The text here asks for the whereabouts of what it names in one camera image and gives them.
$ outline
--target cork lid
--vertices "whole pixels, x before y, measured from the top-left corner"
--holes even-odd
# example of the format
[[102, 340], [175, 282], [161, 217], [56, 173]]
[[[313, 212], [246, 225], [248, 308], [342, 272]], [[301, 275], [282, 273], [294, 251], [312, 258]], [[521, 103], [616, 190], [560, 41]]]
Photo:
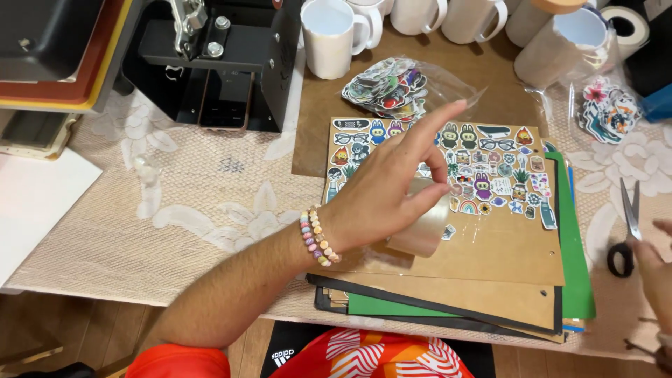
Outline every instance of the cork lid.
[[587, 0], [530, 0], [535, 7], [552, 14], [572, 13], [586, 2]]

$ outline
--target smartphone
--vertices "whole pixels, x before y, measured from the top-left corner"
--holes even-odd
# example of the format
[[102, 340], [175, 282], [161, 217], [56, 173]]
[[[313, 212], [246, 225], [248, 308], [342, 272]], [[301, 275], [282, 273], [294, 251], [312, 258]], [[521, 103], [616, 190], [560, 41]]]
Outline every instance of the smartphone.
[[247, 129], [255, 73], [208, 71], [198, 124], [210, 130]]

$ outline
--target adidas logo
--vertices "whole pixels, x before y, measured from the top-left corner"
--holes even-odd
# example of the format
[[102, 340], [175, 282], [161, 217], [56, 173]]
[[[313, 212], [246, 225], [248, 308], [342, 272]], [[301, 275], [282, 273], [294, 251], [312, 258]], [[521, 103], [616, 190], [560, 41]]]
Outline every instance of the adidas logo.
[[283, 350], [281, 352], [273, 353], [271, 358], [273, 359], [273, 361], [276, 362], [276, 365], [278, 367], [281, 367], [282, 365], [285, 365], [287, 360], [290, 359], [290, 357], [292, 355], [294, 355], [294, 349], [288, 349], [288, 350]]

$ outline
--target rainbow sticker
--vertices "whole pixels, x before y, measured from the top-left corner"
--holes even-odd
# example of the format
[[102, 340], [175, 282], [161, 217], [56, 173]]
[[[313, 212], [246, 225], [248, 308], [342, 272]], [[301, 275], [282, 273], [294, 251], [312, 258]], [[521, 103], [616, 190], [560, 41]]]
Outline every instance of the rainbow sticker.
[[478, 207], [472, 200], [464, 200], [460, 204], [460, 213], [478, 215]]

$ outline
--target clear plastic bag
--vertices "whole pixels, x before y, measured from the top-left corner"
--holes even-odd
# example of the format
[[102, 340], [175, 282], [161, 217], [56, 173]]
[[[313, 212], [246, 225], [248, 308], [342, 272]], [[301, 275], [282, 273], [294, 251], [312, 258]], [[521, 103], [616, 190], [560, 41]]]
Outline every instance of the clear plastic bag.
[[460, 118], [468, 118], [484, 91], [437, 65], [396, 56], [356, 75], [340, 95], [374, 116], [410, 122], [457, 100], [467, 100], [467, 114]]
[[[548, 88], [527, 88], [540, 95], [546, 120], [566, 122], [572, 138], [582, 148], [593, 141], [618, 144], [642, 118], [640, 96], [628, 85], [620, 58], [616, 31], [607, 30], [602, 48], [583, 59]], [[558, 108], [567, 109], [565, 120], [554, 119]]]

